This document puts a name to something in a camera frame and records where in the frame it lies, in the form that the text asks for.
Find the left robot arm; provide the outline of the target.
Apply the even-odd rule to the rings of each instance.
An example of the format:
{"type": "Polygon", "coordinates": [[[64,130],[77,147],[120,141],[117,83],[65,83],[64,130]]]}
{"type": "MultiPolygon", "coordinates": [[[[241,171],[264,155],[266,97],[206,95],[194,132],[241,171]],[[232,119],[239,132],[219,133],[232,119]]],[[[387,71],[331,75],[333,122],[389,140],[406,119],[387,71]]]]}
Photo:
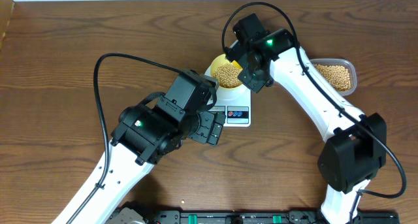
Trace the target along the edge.
{"type": "Polygon", "coordinates": [[[105,223],[126,194],[161,158],[189,138],[218,143],[226,116],[204,106],[180,108],[160,99],[127,108],[97,166],[54,223],[105,223]]]}

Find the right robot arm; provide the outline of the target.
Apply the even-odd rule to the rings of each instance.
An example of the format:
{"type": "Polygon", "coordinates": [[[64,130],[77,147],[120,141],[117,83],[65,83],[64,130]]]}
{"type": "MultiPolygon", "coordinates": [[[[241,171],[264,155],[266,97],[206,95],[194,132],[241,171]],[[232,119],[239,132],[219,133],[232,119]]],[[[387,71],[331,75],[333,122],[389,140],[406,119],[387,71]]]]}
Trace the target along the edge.
{"type": "Polygon", "coordinates": [[[325,147],[317,166],[327,182],[320,213],[326,223],[353,223],[366,186],[386,164],[387,127],[347,102],[315,69],[286,29],[236,28],[227,52],[243,68],[239,79],[259,92],[269,80],[282,85],[309,115],[325,147]]]}

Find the yellow plastic measuring scoop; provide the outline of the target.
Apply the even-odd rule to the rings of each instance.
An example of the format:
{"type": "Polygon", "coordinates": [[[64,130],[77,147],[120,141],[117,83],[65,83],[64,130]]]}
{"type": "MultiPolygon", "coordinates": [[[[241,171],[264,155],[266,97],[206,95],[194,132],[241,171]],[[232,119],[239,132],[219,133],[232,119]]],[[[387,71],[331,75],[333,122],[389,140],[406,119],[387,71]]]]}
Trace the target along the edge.
{"type": "Polygon", "coordinates": [[[237,69],[242,69],[242,67],[236,61],[229,61],[226,57],[225,57],[225,61],[231,63],[237,69]]]}

